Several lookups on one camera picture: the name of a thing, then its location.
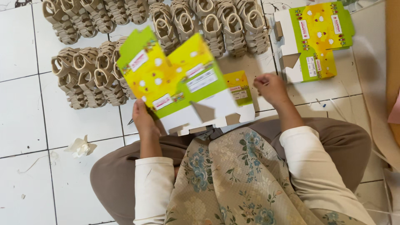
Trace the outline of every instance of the floral fabric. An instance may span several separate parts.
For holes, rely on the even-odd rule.
[[[189,145],[167,207],[168,225],[362,225],[295,194],[287,164],[250,128]]]

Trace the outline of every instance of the size label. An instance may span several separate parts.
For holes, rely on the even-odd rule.
[[[307,60],[307,67],[308,67],[308,73],[310,77],[317,76],[317,71],[315,68],[315,63],[314,63],[314,57],[310,56],[306,58]]]
[[[205,73],[199,75],[195,79],[186,83],[191,93],[203,88],[212,82],[218,80],[217,76],[215,75],[214,69],[210,69]]]
[[[303,40],[309,39],[310,35],[308,33],[307,21],[306,20],[299,20],[299,25],[300,25],[300,30],[301,30],[301,35],[303,37]]]

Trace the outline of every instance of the beige sandal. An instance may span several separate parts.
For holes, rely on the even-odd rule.
[[[78,31],[72,25],[69,16],[62,10],[61,4],[44,0],[43,15],[53,25],[56,36],[64,44],[74,44],[78,41]]]
[[[112,54],[111,61],[114,62],[114,76],[120,81],[120,85],[122,87],[122,91],[124,92],[127,98],[136,99],[132,90],[130,89],[128,83],[126,82],[124,76],[122,75],[120,68],[117,65],[117,60],[120,58],[120,48],[123,43],[126,41],[128,37],[121,37],[118,39],[117,44],[115,45],[114,53]]]
[[[244,37],[250,53],[260,55],[268,50],[268,37],[264,26],[264,18],[258,10],[247,14],[244,21]]]
[[[223,26],[225,26],[225,20],[229,15],[238,13],[232,0],[218,0],[215,9]]]
[[[84,38],[92,38],[97,34],[88,13],[79,0],[60,0],[62,10],[68,14],[73,22],[74,28]]]
[[[147,14],[142,0],[125,0],[125,8],[132,23],[144,23]]]
[[[100,0],[81,0],[80,3],[89,12],[89,17],[94,22],[93,25],[97,31],[103,34],[111,33],[113,23]]]
[[[58,53],[57,56],[51,58],[51,65],[52,65],[52,72],[54,75],[58,77],[64,77],[67,73],[72,72],[74,74],[77,73],[76,69],[74,68],[73,58],[74,54],[76,54],[79,49],[73,48],[63,48]]]
[[[96,86],[93,74],[94,71],[80,73],[78,85],[83,90],[89,108],[98,108],[106,105],[107,101],[103,92]]]
[[[115,50],[115,44],[116,42],[111,42],[109,40],[101,44],[96,58],[96,67],[98,69],[104,69],[108,72],[113,71],[114,62],[112,61],[112,55]]]
[[[104,0],[104,6],[108,17],[117,25],[126,25],[129,23],[129,16],[124,8],[122,0]]]
[[[232,13],[226,18],[224,36],[226,49],[233,57],[240,57],[246,53],[247,46],[243,35],[242,21],[236,13]]]
[[[155,23],[158,19],[171,22],[171,14],[167,5],[162,2],[156,2],[149,6],[150,18]]]
[[[67,101],[71,102],[73,109],[86,108],[83,90],[78,86],[78,76],[72,72],[58,78],[58,86],[68,96]]]
[[[157,19],[154,23],[154,33],[158,40],[160,40],[160,46],[164,50],[165,55],[169,55],[179,45],[179,41],[175,36],[174,27],[163,19]]]
[[[94,81],[97,87],[103,91],[107,102],[113,106],[126,103],[126,97],[118,80],[110,72],[104,69],[94,71]]]
[[[80,73],[88,71],[94,72],[94,70],[96,70],[97,55],[97,48],[82,48],[78,53],[74,55],[75,69]]]
[[[217,16],[210,14],[206,16],[203,23],[204,39],[214,57],[218,58],[225,52],[224,37],[222,35],[222,24]]]

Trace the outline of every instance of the tile grout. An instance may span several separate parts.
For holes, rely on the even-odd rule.
[[[118,109],[120,110],[122,137],[124,137],[125,135],[124,135],[124,125],[122,124],[121,106],[118,106]]]
[[[52,172],[51,161],[50,161],[50,150],[47,150],[47,154],[49,156],[51,188],[53,190],[54,216],[56,217],[56,225],[57,225],[58,221],[57,221],[57,210],[56,210],[56,196],[54,195],[53,172]]]

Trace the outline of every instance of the white tile floor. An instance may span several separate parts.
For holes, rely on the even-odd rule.
[[[43,18],[41,4],[11,7],[14,4],[10,0],[0,0],[0,21],[7,21],[0,23],[0,95],[3,97],[0,107],[1,224],[117,225],[94,195],[89,174],[93,164],[102,156],[139,140],[135,126],[126,125],[131,118],[134,100],[121,107],[69,108],[64,92],[57,87],[57,79],[50,72],[51,57],[65,46],[57,40],[51,24]],[[303,0],[262,1],[267,17],[275,10],[304,4]],[[145,25],[129,23],[118,26],[109,35],[81,38],[72,47],[99,46],[103,41],[117,40],[135,28],[143,29]],[[260,73],[276,72],[276,64],[279,69],[273,56],[276,44],[272,41],[271,45],[266,53],[256,57],[223,58],[219,60],[220,67],[224,73],[245,70],[249,79]],[[347,120],[369,130],[352,50],[336,51],[335,60],[337,77],[289,85],[290,97],[303,117]],[[277,118],[276,111],[258,97],[254,89],[252,96],[257,99],[257,119]],[[330,98],[341,109],[344,118],[335,110]],[[229,131],[237,126],[223,130]],[[91,155],[73,159],[70,153],[63,151],[75,138],[85,135],[98,145]],[[357,190],[357,196],[366,208],[388,210],[382,179],[382,162],[371,155]],[[377,224],[388,223],[385,215],[370,213]]]

